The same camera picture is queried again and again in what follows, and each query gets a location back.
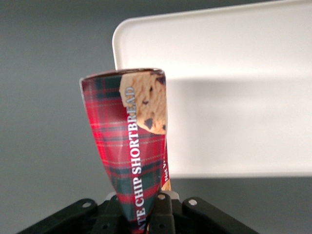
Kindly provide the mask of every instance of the cookie image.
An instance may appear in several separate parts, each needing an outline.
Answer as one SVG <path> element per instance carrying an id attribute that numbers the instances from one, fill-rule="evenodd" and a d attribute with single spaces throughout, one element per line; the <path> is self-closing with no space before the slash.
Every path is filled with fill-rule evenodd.
<path id="1" fill-rule="evenodd" d="M 166 83 L 160 70 L 124 74 L 120 81 L 120 96 L 124 107 L 127 103 L 125 90 L 135 91 L 137 125 L 154 134 L 166 134 Z"/>

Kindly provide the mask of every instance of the gray wall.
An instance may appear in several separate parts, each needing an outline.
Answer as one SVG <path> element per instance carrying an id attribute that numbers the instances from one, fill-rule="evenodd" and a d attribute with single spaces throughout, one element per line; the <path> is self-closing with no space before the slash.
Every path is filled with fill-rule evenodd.
<path id="1" fill-rule="evenodd" d="M 0 3 L 0 233 L 13 234 L 112 186 L 78 80 L 114 69 L 124 19 L 256 0 L 29 0 Z M 173 179 L 262 234 L 311 233 L 311 178 Z"/>

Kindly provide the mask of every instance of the screw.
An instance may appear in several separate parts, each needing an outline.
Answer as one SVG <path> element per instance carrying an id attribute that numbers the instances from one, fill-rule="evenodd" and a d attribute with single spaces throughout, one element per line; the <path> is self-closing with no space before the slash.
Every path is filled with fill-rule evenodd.
<path id="1" fill-rule="evenodd" d="M 83 205 L 82 205 L 82 207 L 83 208 L 87 208 L 87 207 L 89 207 L 89 206 L 91 206 L 91 203 L 90 202 L 85 202 L 85 203 L 83 203 Z"/>
<path id="2" fill-rule="evenodd" d="M 194 199 L 191 199 L 191 200 L 189 200 L 189 204 L 190 204 L 191 206 L 195 206 L 195 205 L 197 205 L 197 201 L 194 200 Z"/>
<path id="3" fill-rule="evenodd" d="M 158 197 L 160 200 L 163 200 L 163 199 L 166 198 L 166 196 L 165 196 L 164 194 L 159 194 L 157 197 Z"/>

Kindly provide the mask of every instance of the cookie package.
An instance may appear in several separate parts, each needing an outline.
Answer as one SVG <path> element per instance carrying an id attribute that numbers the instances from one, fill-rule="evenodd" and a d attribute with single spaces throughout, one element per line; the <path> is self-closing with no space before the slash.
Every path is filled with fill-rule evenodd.
<path id="1" fill-rule="evenodd" d="M 143 234 L 160 188 L 171 190 L 165 74 L 152 68 L 109 71 L 81 79 L 80 88 L 131 233 Z"/>

